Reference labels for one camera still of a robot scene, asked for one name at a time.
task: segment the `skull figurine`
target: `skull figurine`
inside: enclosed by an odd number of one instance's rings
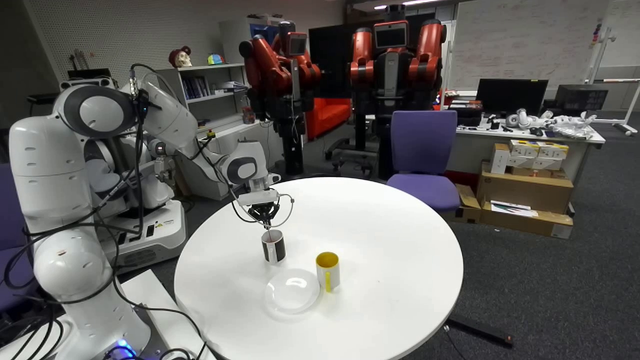
[[[180,49],[174,49],[169,54],[169,62],[173,67],[187,67],[191,66],[191,49],[188,46],[183,46]]]

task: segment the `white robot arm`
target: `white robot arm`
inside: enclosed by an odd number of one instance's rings
[[[148,110],[144,129],[192,159],[210,179],[248,183],[251,192],[240,196],[241,204],[269,208],[279,196],[269,189],[279,177],[268,173],[259,143],[238,143],[228,156],[200,149],[196,120],[185,107],[151,84],[141,94],[148,94],[150,103],[132,101],[112,88],[73,86],[60,94],[52,115],[22,119],[10,130],[12,172],[27,227],[31,233],[50,233],[33,245],[35,277],[75,325],[58,352],[60,359],[93,359],[123,342],[139,352],[150,337],[147,325],[115,291],[117,280],[110,284],[113,270],[93,227],[51,233],[93,220],[83,156],[87,139],[116,136],[134,126],[142,120],[136,105],[142,105]]]

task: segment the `black mug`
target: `black mug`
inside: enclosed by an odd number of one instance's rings
[[[269,230],[262,234],[262,251],[264,259],[271,265],[281,262],[287,252],[284,248],[284,237],[280,230]]]

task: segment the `yellow mug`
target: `yellow mug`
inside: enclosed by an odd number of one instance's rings
[[[320,286],[330,293],[340,285],[340,265],[338,255],[323,252],[316,257],[316,270]]]

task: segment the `mug handle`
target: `mug handle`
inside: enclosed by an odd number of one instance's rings
[[[276,254],[276,244],[267,243],[267,252],[269,253],[269,264],[275,265],[278,263],[278,255]]]
[[[324,273],[324,287],[326,288],[326,292],[328,293],[331,292],[331,273],[330,272]]]

